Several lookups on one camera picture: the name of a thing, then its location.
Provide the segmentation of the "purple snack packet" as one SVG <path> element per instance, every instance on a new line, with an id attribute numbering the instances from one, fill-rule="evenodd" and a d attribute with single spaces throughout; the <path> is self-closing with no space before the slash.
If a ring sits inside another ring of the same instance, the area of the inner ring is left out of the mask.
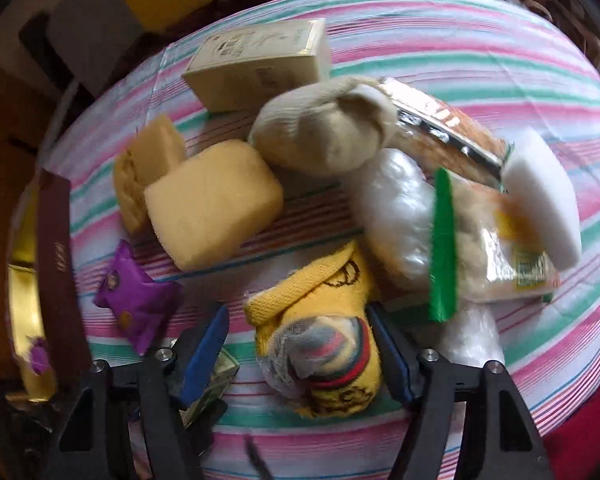
<path id="1" fill-rule="evenodd" d="M 120 240 L 100 281 L 93 304 L 109 309 L 139 356 L 162 333 L 181 300 L 178 282 L 157 282 L 135 261 L 132 246 Z"/>

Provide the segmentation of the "yellow sock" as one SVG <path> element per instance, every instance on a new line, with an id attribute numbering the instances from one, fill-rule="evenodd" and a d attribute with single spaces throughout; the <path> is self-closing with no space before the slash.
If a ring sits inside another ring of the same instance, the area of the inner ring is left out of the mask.
<path id="1" fill-rule="evenodd" d="M 365 313 L 374 288 L 351 240 L 244 305 L 263 377 L 299 415 L 348 417 L 377 396 L 380 355 Z"/>

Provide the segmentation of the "large yellow sponge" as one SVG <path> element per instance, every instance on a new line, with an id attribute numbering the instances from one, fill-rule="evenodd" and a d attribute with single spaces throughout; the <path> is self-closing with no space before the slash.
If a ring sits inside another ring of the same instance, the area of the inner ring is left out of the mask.
<path id="1" fill-rule="evenodd" d="M 206 148 L 146 188 L 148 217 L 178 270 L 210 268 L 280 214 L 284 191 L 247 142 Z"/>

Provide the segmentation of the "snack packet with green edge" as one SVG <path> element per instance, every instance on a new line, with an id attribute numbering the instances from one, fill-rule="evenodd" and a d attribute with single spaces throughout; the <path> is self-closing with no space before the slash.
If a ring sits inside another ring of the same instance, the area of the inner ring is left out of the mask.
<path id="1" fill-rule="evenodd" d="M 559 273 L 501 182 L 510 145 L 409 84 L 390 77 L 379 84 L 396 107 L 394 147 L 434 180 L 430 320 L 449 321 L 463 301 L 552 300 Z"/>

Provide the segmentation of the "small yellow sponge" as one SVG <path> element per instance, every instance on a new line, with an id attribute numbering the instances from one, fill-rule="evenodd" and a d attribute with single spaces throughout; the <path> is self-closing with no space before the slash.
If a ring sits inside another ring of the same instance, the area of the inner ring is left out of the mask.
<path id="1" fill-rule="evenodd" d="M 112 180 L 122 223 L 132 235 L 148 229 L 144 192 L 186 159 L 185 141 L 172 120 L 159 115 L 140 130 L 114 161 Z"/>

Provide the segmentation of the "white foam sponge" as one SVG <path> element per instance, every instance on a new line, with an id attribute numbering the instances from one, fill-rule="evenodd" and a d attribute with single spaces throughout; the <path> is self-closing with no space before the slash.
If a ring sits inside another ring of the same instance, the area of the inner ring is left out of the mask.
<path id="1" fill-rule="evenodd" d="M 521 131 L 501 169 L 504 188 L 516 200 L 559 271 L 582 257 L 576 192 L 566 170 L 532 128 Z"/>

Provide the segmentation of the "clear plastic bag bundle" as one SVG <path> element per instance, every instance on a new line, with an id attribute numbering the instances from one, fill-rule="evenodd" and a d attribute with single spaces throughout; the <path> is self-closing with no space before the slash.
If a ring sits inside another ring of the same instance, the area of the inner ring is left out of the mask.
<path id="1" fill-rule="evenodd" d="M 430 235 L 436 193 L 413 159 L 383 148 L 345 179 L 350 209 L 366 245 L 399 289 L 389 311 L 407 311 L 416 339 L 453 363 L 482 367 L 505 361 L 490 307 L 463 301 L 446 322 L 428 318 Z"/>

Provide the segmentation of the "beige sock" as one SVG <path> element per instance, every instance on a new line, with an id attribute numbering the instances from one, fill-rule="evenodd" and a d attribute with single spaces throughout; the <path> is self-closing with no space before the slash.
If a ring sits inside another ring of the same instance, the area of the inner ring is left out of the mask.
<path id="1" fill-rule="evenodd" d="M 363 166 L 396 128 L 398 112 L 377 80 L 341 76 L 268 101 L 248 142 L 270 164 L 327 178 Z"/>

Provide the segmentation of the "small green printed packet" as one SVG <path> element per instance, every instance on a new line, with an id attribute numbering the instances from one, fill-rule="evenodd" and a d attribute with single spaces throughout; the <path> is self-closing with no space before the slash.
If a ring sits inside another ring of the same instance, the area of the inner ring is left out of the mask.
<path id="1" fill-rule="evenodd" d="M 206 388 L 186 411 L 180 411 L 182 422 L 187 428 L 201 411 L 215 400 L 221 399 L 225 390 L 235 379 L 239 370 L 238 361 L 223 347 L 215 361 Z"/>

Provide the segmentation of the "gold storage box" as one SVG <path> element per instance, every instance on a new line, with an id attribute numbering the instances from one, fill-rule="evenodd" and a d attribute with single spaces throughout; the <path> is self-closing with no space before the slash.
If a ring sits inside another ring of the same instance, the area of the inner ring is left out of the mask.
<path id="1" fill-rule="evenodd" d="M 92 362 L 73 274 L 70 191 L 69 180 L 38 171 L 9 230 L 7 325 L 24 391 L 34 403 L 72 388 Z"/>

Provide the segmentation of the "beige cardboard box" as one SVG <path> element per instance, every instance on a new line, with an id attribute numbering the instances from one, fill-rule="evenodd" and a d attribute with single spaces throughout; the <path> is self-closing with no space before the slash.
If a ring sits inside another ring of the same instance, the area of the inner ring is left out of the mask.
<path id="1" fill-rule="evenodd" d="M 326 21 L 290 20 L 216 32 L 182 78 L 211 113 L 254 110 L 295 88 L 329 78 Z"/>

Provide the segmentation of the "striped bed sheet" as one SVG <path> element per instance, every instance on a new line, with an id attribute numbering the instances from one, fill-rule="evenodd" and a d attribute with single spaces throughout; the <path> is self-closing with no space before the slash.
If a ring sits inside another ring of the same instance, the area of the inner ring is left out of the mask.
<path id="1" fill-rule="evenodd" d="M 335 75 L 393 77 L 457 106 L 513 139 L 544 136 L 577 191 L 580 266 L 564 275 L 549 304 L 502 304 L 495 311 L 505 362 L 524 396 L 560 478 L 584 478 L 600 459 L 600 75 L 557 28 L 498 0 L 277 0 L 213 25 L 224 32 L 288 18 L 324 18 Z M 72 184 L 72 260 L 93 356 L 134 360 L 112 315 L 94 306 L 104 269 L 125 229 L 112 164 L 125 144 L 166 114 L 190 152 L 244 136 L 246 113 L 212 115 L 182 75 L 207 38 L 196 32 L 122 79 L 62 136 L 47 166 Z M 336 183 L 285 181 L 282 215 L 214 268 L 180 272 L 154 240 L 134 254 L 160 281 L 189 291 L 169 326 L 176 336 L 202 309 L 230 308 L 227 347 L 239 370 L 228 409 L 204 458 L 210 479 L 250 479 L 245 436 L 253 437 L 277 479 L 382 479 L 400 448 L 406 415 L 381 394 L 362 414 L 305 419 L 268 388 L 242 305 L 288 272 L 343 245 L 358 230 Z"/>

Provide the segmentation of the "tricolour bed headboard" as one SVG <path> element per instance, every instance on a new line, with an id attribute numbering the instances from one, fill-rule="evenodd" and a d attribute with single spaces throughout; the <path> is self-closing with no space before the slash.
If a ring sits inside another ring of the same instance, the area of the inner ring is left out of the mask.
<path id="1" fill-rule="evenodd" d="M 44 36 L 87 90 L 104 90 L 122 54 L 144 32 L 165 32 L 211 0 L 7 0 L 0 13 L 0 67 L 49 96 L 58 84 L 44 74 L 18 34 L 35 14 L 50 16 Z"/>

